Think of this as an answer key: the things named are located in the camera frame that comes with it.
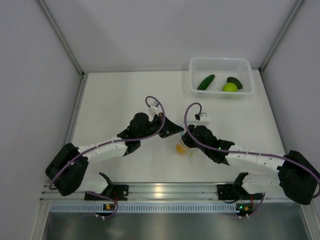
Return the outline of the clear zip bag blue seal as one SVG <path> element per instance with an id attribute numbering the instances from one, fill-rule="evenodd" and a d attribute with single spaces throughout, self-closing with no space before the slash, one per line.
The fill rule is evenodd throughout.
<path id="1" fill-rule="evenodd" d="M 184 134 L 187 133 L 185 124 L 184 124 L 184 123 L 181 123 L 180 126 L 184 128 L 184 131 L 179 133 L 179 139 L 178 139 L 178 141 L 177 141 L 176 143 L 179 143 L 179 142 L 180 142 L 180 143 L 184 143 L 184 141 L 183 141 L 183 136 L 184 136 Z M 194 156 L 194 152 L 197 151 L 197 150 L 198 150 L 197 148 L 190 148 L 190 147 L 188 147 L 188 152 L 187 152 L 187 153 L 185 153 L 185 154 L 179 154 L 179 153 L 178 153 L 178 154 L 179 154 L 180 156 L 188 157 L 188 159 L 191 159 L 191 158 Z"/>

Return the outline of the orange fake fruit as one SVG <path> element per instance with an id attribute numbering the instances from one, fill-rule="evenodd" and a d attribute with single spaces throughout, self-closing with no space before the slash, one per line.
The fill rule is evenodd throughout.
<path id="1" fill-rule="evenodd" d="M 189 151 L 189 148 L 185 146 L 183 142 L 178 142 L 175 146 L 175 149 L 179 154 L 186 154 Z"/>

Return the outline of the green fake cucumber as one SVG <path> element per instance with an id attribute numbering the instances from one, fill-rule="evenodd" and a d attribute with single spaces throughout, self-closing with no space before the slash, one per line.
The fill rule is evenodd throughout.
<path id="1" fill-rule="evenodd" d="M 205 79 L 203 79 L 201 81 L 201 83 L 198 85 L 197 87 L 197 90 L 198 91 L 205 91 L 209 86 L 210 84 L 213 82 L 213 80 L 215 79 L 215 75 L 214 74 L 211 74 L 209 76 L 207 76 Z"/>

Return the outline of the light green fake lime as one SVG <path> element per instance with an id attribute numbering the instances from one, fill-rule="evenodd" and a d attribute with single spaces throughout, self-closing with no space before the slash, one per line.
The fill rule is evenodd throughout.
<path id="1" fill-rule="evenodd" d="M 238 91 L 238 87 L 232 82 L 227 82 L 223 86 L 222 91 L 223 92 L 237 92 Z"/>

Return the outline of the dark green fake avocado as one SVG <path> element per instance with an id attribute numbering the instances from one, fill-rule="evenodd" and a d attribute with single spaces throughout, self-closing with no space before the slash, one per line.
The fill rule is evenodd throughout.
<path id="1" fill-rule="evenodd" d="M 238 90 L 243 89 L 243 84 L 236 77 L 230 76 L 226 81 L 227 83 L 235 84 Z"/>

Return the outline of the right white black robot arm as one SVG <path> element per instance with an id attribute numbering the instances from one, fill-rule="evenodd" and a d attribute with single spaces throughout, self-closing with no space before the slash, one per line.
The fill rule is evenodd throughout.
<path id="1" fill-rule="evenodd" d="M 250 151 L 232 141 L 217 139 L 204 125 L 190 124 L 182 135 L 189 149 L 199 149 L 216 164 L 237 168 L 233 192 L 240 199 L 254 194 L 284 193 L 290 200 L 309 205 L 320 173 L 298 151 L 278 155 Z"/>

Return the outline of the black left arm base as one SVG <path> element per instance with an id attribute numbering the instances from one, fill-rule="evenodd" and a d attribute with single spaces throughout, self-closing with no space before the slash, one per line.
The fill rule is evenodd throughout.
<path id="1" fill-rule="evenodd" d="M 127 201 L 129 194 L 129 186 L 127 184 L 115 184 L 111 181 L 111 179 L 104 173 L 100 172 L 99 175 L 104 179 L 107 183 L 107 187 L 99 193 L 103 197 L 108 197 L 114 201 Z M 85 193 L 84 200 L 85 201 L 100 201 L 104 200 L 103 197 L 92 195 L 89 193 Z"/>

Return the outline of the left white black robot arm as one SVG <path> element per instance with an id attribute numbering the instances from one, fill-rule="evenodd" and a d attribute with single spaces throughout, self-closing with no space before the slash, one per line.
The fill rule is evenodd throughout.
<path id="1" fill-rule="evenodd" d="M 50 179 L 49 189 L 57 190 L 64 197 L 81 191 L 107 200 L 115 185 L 105 173 L 95 172 L 94 164 L 132 154 L 141 146 L 142 140 L 154 136 L 165 139 L 183 130 L 161 112 L 152 120 L 146 113 L 139 112 L 126 129 L 106 142 L 86 146 L 67 143 L 45 170 Z"/>

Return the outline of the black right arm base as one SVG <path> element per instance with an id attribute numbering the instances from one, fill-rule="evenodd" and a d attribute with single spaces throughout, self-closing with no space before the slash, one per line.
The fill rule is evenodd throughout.
<path id="1" fill-rule="evenodd" d="M 249 193 L 242 185 L 247 172 L 241 172 L 232 184 L 218 184 L 217 194 L 220 201 L 261 200 L 262 193 Z"/>

